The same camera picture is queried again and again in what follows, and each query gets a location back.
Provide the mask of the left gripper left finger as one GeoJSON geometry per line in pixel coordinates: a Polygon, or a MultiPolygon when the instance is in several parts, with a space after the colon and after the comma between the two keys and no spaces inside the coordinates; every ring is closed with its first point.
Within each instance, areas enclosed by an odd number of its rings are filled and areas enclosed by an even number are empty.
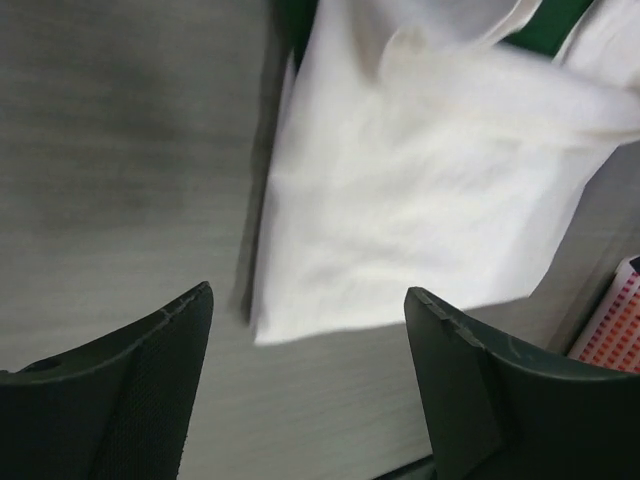
{"type": "Polygon", "coordinates": [[[2,478],[177,478],[213,309],[202,282],[85,345],[2,372],[2,478]]]}

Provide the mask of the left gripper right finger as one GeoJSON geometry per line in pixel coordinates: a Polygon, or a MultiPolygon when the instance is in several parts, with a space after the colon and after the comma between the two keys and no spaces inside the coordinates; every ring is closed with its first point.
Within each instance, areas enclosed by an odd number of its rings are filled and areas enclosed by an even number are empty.
{"type": "Polygon", "coordinates": [[[406,329],[439,479],[635,479],[639,379],[540,349],[412,287],[406,329]]]}

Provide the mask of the white green printed t-shirt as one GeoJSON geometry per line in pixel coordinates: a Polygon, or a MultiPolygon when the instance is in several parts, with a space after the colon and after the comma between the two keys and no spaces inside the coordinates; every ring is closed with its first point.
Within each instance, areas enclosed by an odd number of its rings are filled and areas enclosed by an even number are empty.
{"type": "Polygon", "coordinates": [[[259,345],[529,296],[587,183],[639,138],[635,1],[322,1],[286,93],[259,345]]]}

